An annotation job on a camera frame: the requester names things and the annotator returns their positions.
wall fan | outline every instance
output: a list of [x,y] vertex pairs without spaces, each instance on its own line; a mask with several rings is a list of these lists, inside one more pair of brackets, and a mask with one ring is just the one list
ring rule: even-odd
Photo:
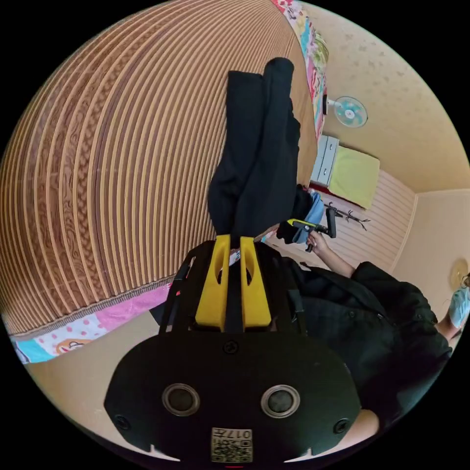
[[329,107],[333,107],[338,121],[347,127],[362,127],[367,122],[366,108],[359,100],[351,96],[341,96],[337,100],[327,98],[325,111],[328,111]]

white dresser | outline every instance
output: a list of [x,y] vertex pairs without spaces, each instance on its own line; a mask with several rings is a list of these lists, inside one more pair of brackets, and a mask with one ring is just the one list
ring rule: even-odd
[[323,135],[320,137],[317,159],[310,177],[313,183],[328,187],[338,146],[339,139]]

round sensor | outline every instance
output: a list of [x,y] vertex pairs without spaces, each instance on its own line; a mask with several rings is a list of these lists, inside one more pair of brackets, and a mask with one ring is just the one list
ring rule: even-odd
[[299,405],[299,392],[290,385],[275,385],[261,397],[261,409],[271,418],[287,418]]
[[175,416],[190,416],[199,408],[199,395],[184,383],[174,383],[165,388],[162,394],[164,407]]

yellow grip tool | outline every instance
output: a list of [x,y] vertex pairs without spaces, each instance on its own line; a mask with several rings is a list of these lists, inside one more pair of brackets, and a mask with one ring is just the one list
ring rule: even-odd
[[[240,237],[240,262],[244,328],[267,327],[271,323],[271,314],[264,291],[255,244],[250,237]],[[247,271],[251,277],[250,283],[248,283]]]
[[200,326],[224,330],[229,286],[229,257],[230,235],[217,236],[195,317],[196,323]]

screw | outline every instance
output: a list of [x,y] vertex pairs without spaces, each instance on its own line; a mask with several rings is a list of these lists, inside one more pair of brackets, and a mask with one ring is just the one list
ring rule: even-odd
[[131,428],[130,423],[122,415],[114,416],[114,422],[123,431],[128,431]]
[[349,420],[343,419],[339,420],[334,426],[333,426],[333,432],[335,434],[342,434],[346,429],[349,427]]
[[238,343],[234,340],[227,341],[224,344],[224,352],[227,354],[235,354],[238,351]]

